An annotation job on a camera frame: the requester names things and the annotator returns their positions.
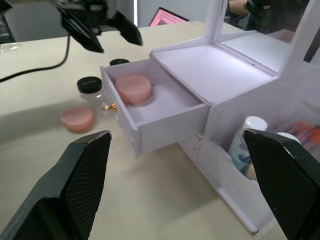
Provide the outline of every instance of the laptop screen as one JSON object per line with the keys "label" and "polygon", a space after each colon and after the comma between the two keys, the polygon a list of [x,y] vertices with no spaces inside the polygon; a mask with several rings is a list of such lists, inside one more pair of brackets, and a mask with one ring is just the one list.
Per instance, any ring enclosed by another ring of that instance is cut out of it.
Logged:
{"label": "laptop screen", "polygon": [[189,22],[189,20],[169,10],[159,7],[149,26],[177,24],[177,23],[184,23],[184,22]]}

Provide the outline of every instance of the small jar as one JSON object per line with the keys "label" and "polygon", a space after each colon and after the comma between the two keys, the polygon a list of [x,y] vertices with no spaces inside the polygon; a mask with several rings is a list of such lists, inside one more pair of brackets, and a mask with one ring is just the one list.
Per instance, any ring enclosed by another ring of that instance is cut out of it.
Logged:
{"label": "small jar", "polygon": [[80,97],[85,100],[94,100],[100,98],[103,94],[102,81],[95,76],[81,78],[77,83]]}

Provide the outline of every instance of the pink item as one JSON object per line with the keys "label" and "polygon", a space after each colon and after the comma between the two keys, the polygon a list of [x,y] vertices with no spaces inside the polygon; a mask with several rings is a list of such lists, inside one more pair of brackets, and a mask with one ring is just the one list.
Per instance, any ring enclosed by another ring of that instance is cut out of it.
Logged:
{"label": "pink item", "polygon": [[151,95],[151,82],[141,74],[129,74],[115,80],[115,88],[126,104],[138,104]]}
{"label": "pink item", "polygon": [[88,129],[94,121],[94,113],[86,106],[71,108],[65,111],[61,117],[61,122],[64,127],[73,132]]}

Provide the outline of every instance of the white vanity box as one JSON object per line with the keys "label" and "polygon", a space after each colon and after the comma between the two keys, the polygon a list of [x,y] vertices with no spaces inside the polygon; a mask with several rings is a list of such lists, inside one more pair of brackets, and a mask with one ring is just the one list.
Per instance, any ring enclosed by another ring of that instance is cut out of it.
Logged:
{"label": "white vanity box", "polygon": [[[276,126],[302,106],[310,89],[320,90],[319,68],[303,62],[320,27],[320,1],[310,0],[291,43],[255,31],[222,34],[226,7],[227,0],[212,0],[203,37],[155,49],[147,60],[101,67],[101,74],[132,153],[138,157],[179,143],[244,225],[257,232],[273,214],[259,184],[245,178],[226,151],[247,116]],[[261,46],[253,44],[256,39]],[[150,79],[152,97],[125,105],[114,80],[132,73]]]}

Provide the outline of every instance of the drawer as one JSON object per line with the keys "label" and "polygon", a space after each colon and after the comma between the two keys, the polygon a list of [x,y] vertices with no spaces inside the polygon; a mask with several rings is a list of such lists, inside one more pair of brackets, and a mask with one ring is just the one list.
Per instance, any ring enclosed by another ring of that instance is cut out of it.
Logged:
{"label": "drawer", "polygon": [[[143,74],[152,96],[140,104],[125,104],[114,85],[117,77]],[[210,107],[152,59],[102,67],[106,98],[116,103],[116,118],[136,157],[202,134]]]}

